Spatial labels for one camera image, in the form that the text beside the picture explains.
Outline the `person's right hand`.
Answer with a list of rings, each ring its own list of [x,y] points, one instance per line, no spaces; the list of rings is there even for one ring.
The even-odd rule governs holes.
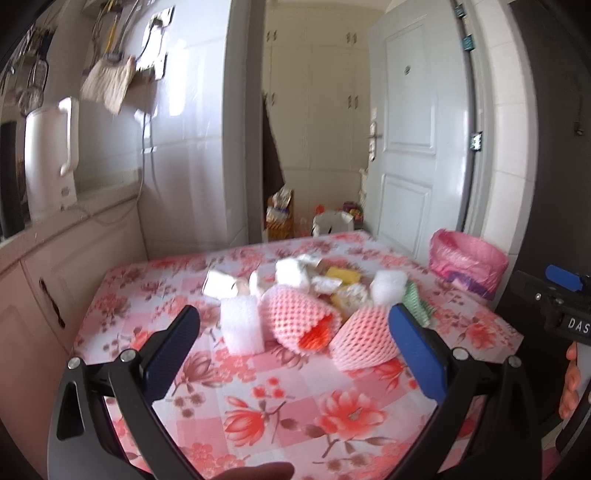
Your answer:
[[[559,415],[566,420],[572,415],[579,403],[578,387],[581,381],[580,370],[577,365],[577,344],[573,343],[567,350],[566,358],[569,365],[565,374],[565,383],[559,405]]]

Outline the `person's left hand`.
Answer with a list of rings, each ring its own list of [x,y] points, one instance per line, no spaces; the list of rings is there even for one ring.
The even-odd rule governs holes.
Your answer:
[[[271,462],[257,466],[233,468],[215,476],[212,480],[290,480],[293,477],[293,464]]]

